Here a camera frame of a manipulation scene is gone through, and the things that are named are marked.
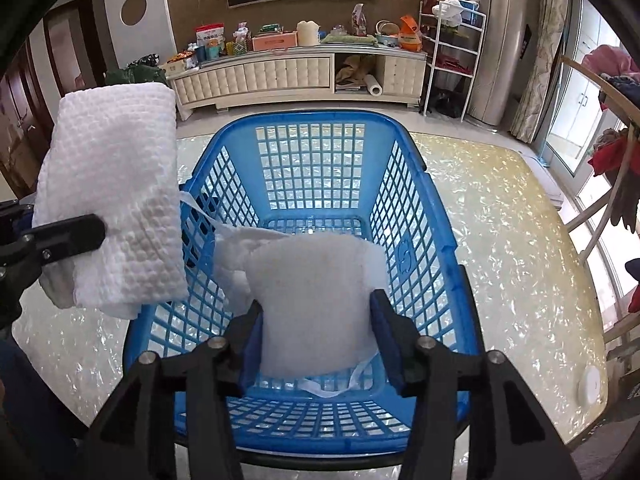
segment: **white metal rack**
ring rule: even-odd
[[[478,40],[478,49],[477,50],[471,50],[469,48],[463,48],[461,46],[456,46],[450,43],[444,43],[443,41],[440,41],[440,30],[442,29],[442,9],[439,9],[440,12],[438,12],[438,16],[435,16],[434,14],[426,14],[424,12],[422,12],[422,4],[424,3],[424,1],[420,2],[420,17],[418,18],[418,30],[421,30],[422,28],[422,18],[437,18],[438,19],[438,28],[436,30],[436,37],[435,39],[429,37],[429,36],[424,36],[423,38],[425,40],[431,41],[431,43],[434,43],[434,47],[433,47],[433,58],[431,59],[431,61],[427,62],[427,66],[430,67],[431,70],[429,70],[429,84],[427,85],[427,94],[425,97],[425,101],[424,101],[424,110],[422,112],[423,115],[427,114],[427,106],[429,104],[429,96],[431,95],[431,88],[433,86],[433,74],[436,70],[439,70],[440,72],[449,72],[452,74],[457,74],[457,75],[461,75],[462,77],[468,77],[469,79],[471,79],[471,81],[469,82],[469,87],[466,91],[466,98],[465,98],[465,105],[462,108],[462,115],[460,116],[460,122],[462,122],[464,120],[465,117],[465,113],[466,113],[466,108],[469,105],[469,99],[471,97],[471,90],[473,88],[474,85],[474,81],[476,80],[476,72],[478,71],[478,62],[480,59],[480,53],[482,51],[482,41],[484,40],[484,31],[486,30],[486,14],[483,14],[482,12],[479,12],[478,10],[473,10],[473,9],[467,9],[466,7],[463,6],[456,6],[454,4],[451,3],[446,3],[444,5],[450,5],[453,7],[459,7],[461,9],[463,9],[463,11],[469,12],[475,16],[480,16],[481,19],[481,27],[476,27],[475,25],[471,25],[469,23],[465,23],[462,22],[462,24],[460,25],[460,27],[465,27],[465,28],[470,28],[471,30],[476,30],[478,32],[480,32],[480,38]],[[443,4],[443,2],[438,2],[438,6],[440,7]],[[444,46],[447,48],[452,48],[455,50],[460,50],[462,52],[466,52],[468,54],[472,54],[473,56],[476,57],[476,60],[474,62],[474,68],[472,70],[471,74],[465,73],[465,72],[459,72],[457,70],[452,70],[450,68],[444,68],[444,67],[440,67],[436,65],[436,60],[438,57],[438,48]]]

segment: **patterned curtain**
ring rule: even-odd
[[[542,118],[551,67],[562,38],[568,4],[569,0],[540,0],[536,61],[510,129],[511,135],[524,142],[533,141]]]

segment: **orange box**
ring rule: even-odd
[[[254,38],[254,50],[276,50],[277,48],[291,48],[298,46],[298,34],[296,32],[284,32],[283,34],[265,34]]]

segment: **laundry basket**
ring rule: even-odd
[[[184,190],[232,225],[290,234],[331,230],[382,245],[396,311],[413,319],[421,334],[475,354],[481,338],[456,241],[424,170],[408,132],[381,114],[257,114],[214,136]],[[143,307],[127,334],[127,368],[147,349],[162,356],[188,352],[223,333],[232,318],[210,278],[212,227],[188,205],[182,204],[181,215],[189,299]],[[312,379],[324,390],[341,390],[352,371]],[[415,399],[396,394],[377,356],[356,389],[332,398],[299,390],[295,381],[259,376],[244,398],[227,403],[239,448],[279,457],[344,457],[404,450]],[[181,434],[185,410],[185,396],[177,394]],[[459,394],[460,423],[467,412],[468,396]]]

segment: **pink clothing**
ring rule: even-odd
[[[640,83],[640,69],[622,48],[601,45],[584,56],[581,65],[598,75],[626,75]]]

